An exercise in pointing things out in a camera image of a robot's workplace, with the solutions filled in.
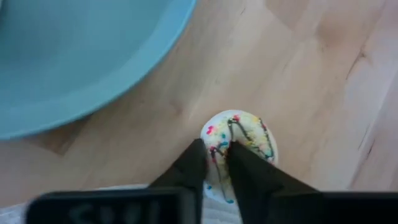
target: hardwood floor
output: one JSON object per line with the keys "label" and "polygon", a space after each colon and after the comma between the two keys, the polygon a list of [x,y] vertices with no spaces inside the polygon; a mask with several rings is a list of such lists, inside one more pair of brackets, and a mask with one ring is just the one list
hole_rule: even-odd
{"label": "hardwood floor", "polygon": [[[396,94],[397,12],[396,0],[200,0],[176,46],[124,96],[80,123],[0,142],[0,207],[150,182],[228,109],[263,118],[282,170],[322,190],[362,189],[379,178],[367,165],[380,161],[378,121],[396,129],[379,112]],[[389,153],[385,179],[397,175]],[[375,173],[363,179],[365,169]]]}

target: white frosting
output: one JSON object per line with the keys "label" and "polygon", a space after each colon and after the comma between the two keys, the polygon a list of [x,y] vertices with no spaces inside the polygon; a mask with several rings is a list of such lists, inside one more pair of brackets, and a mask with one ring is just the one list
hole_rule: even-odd
{"label": "white frosting", "polygon": [[219,202],[235,201],[224,159],[231,141],[240,142],[272,164],[278,162],[277,146],[271,131],[260,118],[244,111],[228,110],[217,114],[205,124],[200,137],[205,142],[209,164],[205,193]]}

